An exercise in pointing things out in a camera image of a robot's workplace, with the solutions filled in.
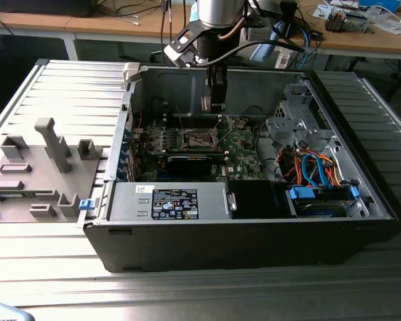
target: table leg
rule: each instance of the table leg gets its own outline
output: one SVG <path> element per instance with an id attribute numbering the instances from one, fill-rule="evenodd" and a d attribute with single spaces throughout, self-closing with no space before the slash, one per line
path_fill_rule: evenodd
<path id="1" fill-rule="evenodd" d="M 347 72 L 353 72 L 353 70 L 354 70 L 356 64 L 357 64 L 358 62 L 364 62 L 365 60 L 366 60 L 366 59 L 365 59 L 365 58 L 363 59 L 363 57 L 355 57 L 355 58 L 353 58 L 353 59 L 351 60 L 351 62 L 348 64 L 348 66 L 346 67 L 346 71 L 347 71 Z"/>
<path id="2" fill-rule="evenodd" d="M 61 39 L 64 41 L 65 49 L 67 50 L 68 60 L 79 60 L 78 52 L 74 41 L 74 33 L 65 32 L 61 34 Z"/>

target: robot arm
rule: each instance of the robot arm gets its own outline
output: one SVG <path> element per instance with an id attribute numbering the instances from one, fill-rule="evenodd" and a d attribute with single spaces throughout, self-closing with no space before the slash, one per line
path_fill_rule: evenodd
<path id="1" fill-rule="evenodd" d="M 225 57 L 242 47 L 258 43 L 279 44 L 275 40 L 253 41 L 238 47 L 243 27 L 264 27 L 264 20 L 248 15 L 247 0 L 197 0 L 199 20 L 190 22 L 164 49 L 180 68 L 207 67 L 209 95 L 202 97 L 202 109 L 218 114 L 225 109 L 227 64 Z M 303 52 L 293 45 L 280 43 Z"/>

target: green circuit board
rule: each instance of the green circuit board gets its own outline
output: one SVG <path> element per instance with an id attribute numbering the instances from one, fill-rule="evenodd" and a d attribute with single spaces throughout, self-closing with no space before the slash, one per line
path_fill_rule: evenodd
<path id="1" fill-rule="evenodd" d="M 141 168 L 140 181 L 196 181 L 225 182 L 227 180 L 264 179 L 263 171 L 254 151 L 254 137 L 250 126 L 241 126 L 239 119 L 230 124 L 223 122 L 214 131 L 207 129 L 182 130 L 162 126 L 147 126 L 142 135 L 144 142 L 138 153 Z M 200 177 L 174 177 L 166 171 L 166 160 L 172 155 L 205 156 L 212 158 L 211 173 Z"/>

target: motherboard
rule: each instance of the motherboard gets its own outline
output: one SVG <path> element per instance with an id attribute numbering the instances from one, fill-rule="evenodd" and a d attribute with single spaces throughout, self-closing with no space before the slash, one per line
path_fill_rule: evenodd
<path id="1" fill-rule="evenodd" d="M 136 180 L 225 182 L 264 179 L 247 120 L 225 116 L 212 128 L 152 122 L 134 130 Z"/>

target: power supply label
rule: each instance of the power supply label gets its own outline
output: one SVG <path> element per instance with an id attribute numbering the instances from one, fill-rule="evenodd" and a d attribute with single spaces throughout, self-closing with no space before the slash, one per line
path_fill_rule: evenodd
<path id="1" fill-rule="evenodd" d="M 199 219 L 196 189 L 154 189 L 153 219 Z"/>

